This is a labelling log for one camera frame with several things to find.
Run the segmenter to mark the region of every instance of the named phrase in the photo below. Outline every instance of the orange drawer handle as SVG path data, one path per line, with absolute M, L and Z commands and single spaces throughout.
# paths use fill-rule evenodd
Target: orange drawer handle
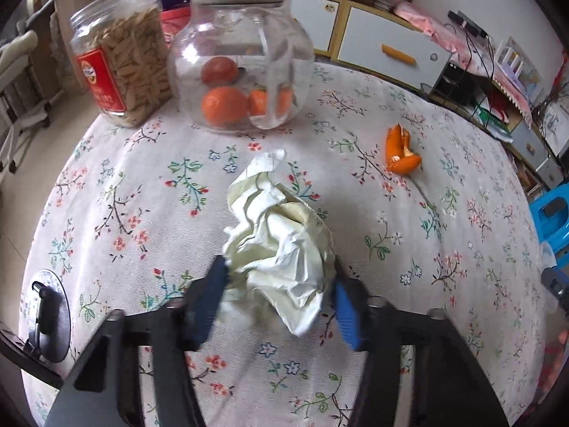
M 401 51 L 398 51 L 395 48 L 388 47 L 388 45 L 381 45 L 381 50 L 383 51 L 383 53 L 387 54 L 390 58 L 397 59 L 397 61 L 401 61 L 403 62 L 403 64 L 407 64 L 410 66 L 414 66 L 415 64 L 417 64 L 417 61 L 412 56 L 402 53 Z

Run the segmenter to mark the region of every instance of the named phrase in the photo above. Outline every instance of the orange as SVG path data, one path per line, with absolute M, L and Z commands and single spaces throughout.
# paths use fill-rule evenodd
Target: orange
M 220 86 L 209 90 L 201 99 L 201 112 L 213 126 L 223 127 L 247 115 L 247 96 L 234 86 Z
M 279 91 L 277 115 L 285 115 L 292 103 L 294 92 L 290 87 L 283 87 Z M 253 90 L 249 94 L 249 114 L 265 115 L 267 113 L 267 92 L 264 90 Z
M 237 64 L 225 56 L 211 58 L 201 68 L 201 81 L 210 86 L 231 84 L 238 75 Z

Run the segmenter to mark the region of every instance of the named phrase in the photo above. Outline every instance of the crumpled paper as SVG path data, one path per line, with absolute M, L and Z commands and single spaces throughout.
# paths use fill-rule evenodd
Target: crumpled paper
M 218 319 L 234 328 L 250 328 L 261 319 L 278 330 L 280 317 L 300 336 L 317 318 L 336 271 L 326 225 L 304 201 L 270 180 L 284 157 L 283 149 L 255 157 L 229 187 L 227 201 L 239 224 L 225 230 L 223 255 L 231 281 Z

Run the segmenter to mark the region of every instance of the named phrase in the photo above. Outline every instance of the floral tablecloth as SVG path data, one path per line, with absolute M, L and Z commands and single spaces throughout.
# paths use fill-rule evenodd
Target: floral tablecloth
M 174 101 L 137 130 L 93 123 L 46 203 L 23 284 L 41 268 L 63 281 L 72 336 L 58 370 L 68 373 L 109 310 L 154 310 L 205 273 L 223 229 L 236 225 L 229 184 L 255 154 L 280 147 L 286 164 L 274 179 L 325 220 L 348 273 L 398 308 L 446 309 L 514 422 L 537 385 L 545 314 L 536 232 L 505 152 L 459 116 L 369 75 L 315 64 L 312 83 L 300 115 L 270 132 L 200 130 Z M 413 181 L 384 166 L 397 122 L 423 157 Z M 141 354 L 153 425 L 151 351 Z M 407 402 L 413 357 L 402 348 Z M 263 323 L 248 332 L 216 325 L 187 366 L 210 426 L 339 427 L 364 358 L 342 342 L 326 306 L 302 338 Z M 42 424 L 56 392 L 28 375 L 25 387 Z M 397 425 L 406 425 L 406 406 Z

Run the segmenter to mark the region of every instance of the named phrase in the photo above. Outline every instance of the pink cloth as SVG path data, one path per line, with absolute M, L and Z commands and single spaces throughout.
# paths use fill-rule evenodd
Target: pink cloth
M 428 35 L 437 45 L 445 48 L 447 51 L 450 51 L 452 53 L 451 62 L 453 64 L 474 75 L 479 75 L 481 77 L 488 77 L 490 75 L 492 60 L 485 47 L 473 42 L 480 53 L 480 56 L 484 60 L 484 63 L 482 63 L 481 58 L 473 52 L 473 46 L 470 45 L 470 48 L 468 47 L 467 39 L 464 34 L 461 34 L 460 32 L 454 33 L 454 31 L 445 27 L 445 25 L 438 19 L 423 14 L 408 1 L 397 0 L 397 3 L 393 8 L 393 12 L 400 18 L 405 19 L 415 27 L 421 29 L 423 33 Z M 502 92 L 522 113 L 525 121 L 531 123 L 531 110 L 527 99 L 512 84 L 497 64 L 494 67 L 493 78 L 494 81 L 500 85 Z

